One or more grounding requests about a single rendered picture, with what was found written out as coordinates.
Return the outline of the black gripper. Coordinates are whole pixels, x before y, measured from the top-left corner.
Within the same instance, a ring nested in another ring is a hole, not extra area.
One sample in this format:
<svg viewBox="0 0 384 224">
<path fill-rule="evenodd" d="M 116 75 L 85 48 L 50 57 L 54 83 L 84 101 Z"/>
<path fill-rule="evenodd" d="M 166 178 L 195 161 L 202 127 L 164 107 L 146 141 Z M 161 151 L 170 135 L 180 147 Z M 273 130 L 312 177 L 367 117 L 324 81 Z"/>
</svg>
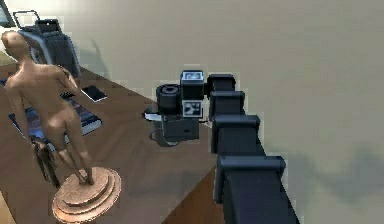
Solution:
<svg viewBox="0 0 384 224">
<path fill-rule="evenodd" d="M 156 121 L 149 138 L 161 147 L 174 147 L 177 143 L 199 138 L 197 118 L 184 118 L 181 106 L 181 89 L 178 84 L 163 84 L 156 89 L 157 106 L 143 112 L 147 121 Z"/>
</svg>

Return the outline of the blue hardcover book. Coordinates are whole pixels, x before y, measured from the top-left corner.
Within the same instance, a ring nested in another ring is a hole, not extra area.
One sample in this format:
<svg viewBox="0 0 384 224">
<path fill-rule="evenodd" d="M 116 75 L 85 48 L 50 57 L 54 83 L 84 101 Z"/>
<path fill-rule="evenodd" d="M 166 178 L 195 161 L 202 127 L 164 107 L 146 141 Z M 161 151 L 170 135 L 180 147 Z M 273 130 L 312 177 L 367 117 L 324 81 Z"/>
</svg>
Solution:
<svg viewBox="0 0 384 224">
<path fill-rule="evenodd" d="M 102 125 L 102 120 L 99 117 L 85 109 L 83 106 L 74 101 L 71 97 L 64 97 L 64 100 L 70 103 L 75 109 L 75 111 L 78 113 L 82 123 L 82 133 L 84 135 L 93 132 Z M 50 147 L 52 151 L 54 151 L 55 147 L 44 136 L 42 132 L 40 117 L 38 116 L 36 110 L 33 107 L 29 107 L 25 110 L 25 115 L 28 123 L 28 134 L 30 136 L 40 138 L 44 143 L 46 143 Z"/>
</svg>

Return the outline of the bronze human figure statue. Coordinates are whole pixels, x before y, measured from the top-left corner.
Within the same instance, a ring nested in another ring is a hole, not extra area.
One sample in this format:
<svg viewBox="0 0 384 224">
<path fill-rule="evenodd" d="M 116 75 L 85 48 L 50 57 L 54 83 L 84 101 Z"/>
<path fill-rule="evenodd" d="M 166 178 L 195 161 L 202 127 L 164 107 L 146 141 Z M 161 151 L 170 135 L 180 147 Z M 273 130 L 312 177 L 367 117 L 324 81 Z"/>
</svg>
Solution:
<svg viewBox="0 0 384 224">
<path fill-rule="evenodd" d="M 33 156 L 52 182 L 57 182 L 54 154 L 71 172 L 63 183 L 56 183 L 53 215 L 64 224 L 96 224 L 118 200 L 121 177 L 111 168 L 91 164 L 80 116 L 58 91 L 63 85 L 78 94 L 76 82 L 61 66 L 35 63 L 21 34 L 6 31 L 1 40 L 6 53 L 19 65 L 7 79 L 5 90 Z"/>
</svg>

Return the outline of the black flat phone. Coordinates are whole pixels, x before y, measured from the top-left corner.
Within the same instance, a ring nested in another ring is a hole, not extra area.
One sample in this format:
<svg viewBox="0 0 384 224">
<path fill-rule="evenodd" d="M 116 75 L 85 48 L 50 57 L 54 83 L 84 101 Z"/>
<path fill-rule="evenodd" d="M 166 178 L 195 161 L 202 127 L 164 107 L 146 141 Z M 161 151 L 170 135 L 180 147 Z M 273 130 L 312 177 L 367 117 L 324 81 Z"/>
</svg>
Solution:
<svg viewBox="0 0 384 224">
<path fill-rule="evenodd" d="M 107 98 L 107 95 L 94 85 L 82 88 L 81 92 L 93 102 L 99 102 Z"/>
</svg>

